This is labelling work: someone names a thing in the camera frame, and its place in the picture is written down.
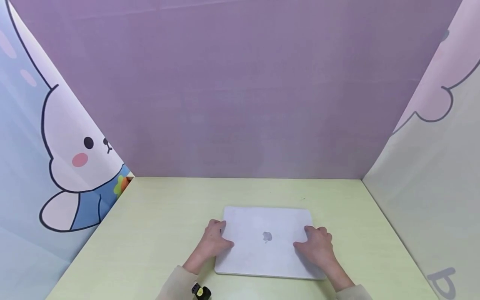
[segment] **blue shirt on bunny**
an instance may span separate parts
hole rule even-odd
[[[71,230],[80,230],[99,224],[120,197],[122,184],[130,170],[122,165],[120,172],[110,181],[89,192],[78,194],[77,214]]]

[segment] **bunny eye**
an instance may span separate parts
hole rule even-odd
[[[86,138],[84,138],[84,146],[87,149],[93,148],[93,140],[91,137],[87,136]]]

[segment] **cartoon character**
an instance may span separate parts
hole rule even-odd
[[[43,104],[41,133],[50,176],[60,192],[44,204],[40,221],[59,232],[95,226],[125,188],[129,170],[15,9],[10,4],[8,8],[25,51],[50,89]]]
[[[461,85],[480,65],[480,42],[474,38],[480,34],[477,19],[468,5],[460,5],[393,134],[414,116],[434,123],[450,113],[454,105],[452,89]]]

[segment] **bunny cheek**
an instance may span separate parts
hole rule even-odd
[[[74,167],[83,167],[88,161],[88,156],[85,153],[79,153],[75,155],[72,159],[72,165]]]

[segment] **bunny nose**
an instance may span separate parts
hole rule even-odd
[[[107,154],[110,153],[111,150],[113,150],[113,148],[110,147],[110,145],[108,144],[108,141],[107,141],[106,138],[103,139],[103,144],[104,144],[105,146],[107,146],[107,148],[108,148]]]

